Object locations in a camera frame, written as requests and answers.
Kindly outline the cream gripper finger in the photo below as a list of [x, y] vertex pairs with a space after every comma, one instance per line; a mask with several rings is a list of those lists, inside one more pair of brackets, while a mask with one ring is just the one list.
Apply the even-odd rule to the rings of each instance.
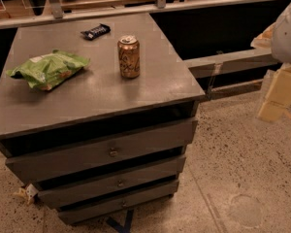
[[276, 71], [268, 70], [261, 94], [257, 117], [266, 122], [278, 120], [291, 106], [291, 64], [283, 63]]
[[255, 49], [269, 49], [272, 44], [274, 27], [274, 23], [268, 26], [261, 34], [252, 40], [250, 45]]

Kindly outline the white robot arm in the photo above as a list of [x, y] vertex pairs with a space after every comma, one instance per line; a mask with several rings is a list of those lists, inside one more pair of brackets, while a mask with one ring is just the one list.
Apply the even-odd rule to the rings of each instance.
[[274, 122], [291, 106], [291, 3], [250, 45], [270, 49], [273, 58], [282, 63], [273, 74], [257, 115], [261, 120]]

